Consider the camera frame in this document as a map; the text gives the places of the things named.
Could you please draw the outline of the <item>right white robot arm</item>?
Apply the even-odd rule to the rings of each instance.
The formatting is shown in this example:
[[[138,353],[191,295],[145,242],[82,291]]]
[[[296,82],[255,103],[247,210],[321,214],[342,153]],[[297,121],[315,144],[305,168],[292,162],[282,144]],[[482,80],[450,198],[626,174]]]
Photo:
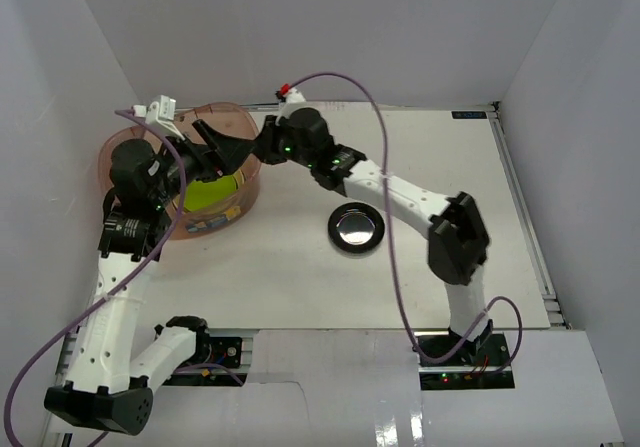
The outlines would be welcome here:
[[[486,356],[493,327],[484,289],[490,237],[471,195],[450,197],[384,174],[364,153],[336,143],[310,107],[267,116],[256,141],[261,162],[295,162],[324,189],[381,209],[418,232],[427,243],[428,267],[445,286],[453,357],[472,366]]]

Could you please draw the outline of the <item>lime green plate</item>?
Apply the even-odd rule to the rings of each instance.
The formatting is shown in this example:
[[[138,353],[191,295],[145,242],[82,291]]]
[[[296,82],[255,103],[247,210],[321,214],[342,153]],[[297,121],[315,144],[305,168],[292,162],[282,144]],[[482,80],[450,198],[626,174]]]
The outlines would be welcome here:
[[[184,211],[199,213],[214,208],[238,189],[238,182],[232,175],[224,176],[214,182],[194,181],[186,190]]]

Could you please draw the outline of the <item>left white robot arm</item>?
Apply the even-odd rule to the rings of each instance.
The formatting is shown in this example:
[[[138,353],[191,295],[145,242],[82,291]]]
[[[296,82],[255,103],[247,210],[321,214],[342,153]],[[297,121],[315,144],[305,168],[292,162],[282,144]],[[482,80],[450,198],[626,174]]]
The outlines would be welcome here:
[[[156,391],[172,376],[198,369],[231,373],[239,365],[196,316],[157,326],[153,342],[131,355],[149,277],[177,227],[168,205],[193,181],[235,172],[251,153],[247,140],[218,133],[202,120],[193,126],[198,143],[171,133],[160,149],[133,138],[112,151],[94,300],[80,323],[77,355],[64,383],[49,388],[44,399],[46,410],[72,426],[135,436],[148,422]]]

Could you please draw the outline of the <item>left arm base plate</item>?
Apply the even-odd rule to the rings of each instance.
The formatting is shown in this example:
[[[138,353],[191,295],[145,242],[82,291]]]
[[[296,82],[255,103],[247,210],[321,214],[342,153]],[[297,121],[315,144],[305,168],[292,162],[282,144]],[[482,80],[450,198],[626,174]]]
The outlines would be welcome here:
[[[206,379],[227,373],[228,370],[235,372],[242,365],[242,351],[241,337],[210,337],[208,357],[205,360],[188,361],[174,374]]]

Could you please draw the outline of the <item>glossy black plate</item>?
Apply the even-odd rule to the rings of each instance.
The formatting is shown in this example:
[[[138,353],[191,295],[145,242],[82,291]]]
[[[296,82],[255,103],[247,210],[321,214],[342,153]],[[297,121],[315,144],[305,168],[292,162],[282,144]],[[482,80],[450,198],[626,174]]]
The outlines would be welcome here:
[[[372,254],[381,244],[386,225],[381,214],[362,202],[337,207],[327,220],[327,235],[332,247],[351,257]]]

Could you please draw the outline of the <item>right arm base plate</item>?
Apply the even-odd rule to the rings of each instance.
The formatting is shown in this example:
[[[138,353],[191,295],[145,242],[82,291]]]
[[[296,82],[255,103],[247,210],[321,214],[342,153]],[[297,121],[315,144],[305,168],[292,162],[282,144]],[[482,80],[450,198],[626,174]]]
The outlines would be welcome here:
[[[502,333],[492,334],[473,358],[462,350],[439,364],[418,358],[420,388],[423,392],[512,390],[515,388],[512,368],[497,372],[509,358],[510,350]]]

